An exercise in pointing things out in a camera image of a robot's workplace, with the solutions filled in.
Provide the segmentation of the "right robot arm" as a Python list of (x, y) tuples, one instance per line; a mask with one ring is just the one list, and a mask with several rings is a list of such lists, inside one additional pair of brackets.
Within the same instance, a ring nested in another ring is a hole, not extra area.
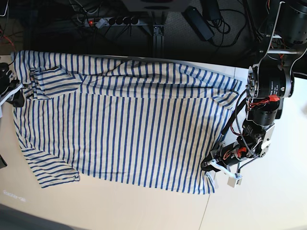
[(23, 107), (22, 83), (14, 77), (7, 63), (0, 64), (0, 105), (10, 103), (15, 108)]

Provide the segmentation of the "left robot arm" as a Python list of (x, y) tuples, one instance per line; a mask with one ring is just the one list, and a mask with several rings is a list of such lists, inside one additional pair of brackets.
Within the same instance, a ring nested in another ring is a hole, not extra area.
[(255, 62), (249, 67), (245, 90), (222, 130), (238, 128), (234, 143), (218, 142), (201, 162), (204, 172), (222, 171), (241, 179), (240, 170), (262, 158), (271, 144), (274, 121), (283, 101), (294, 91), (294, 64), (307, 51), (307, 3), (304, 0), (269, 0)]

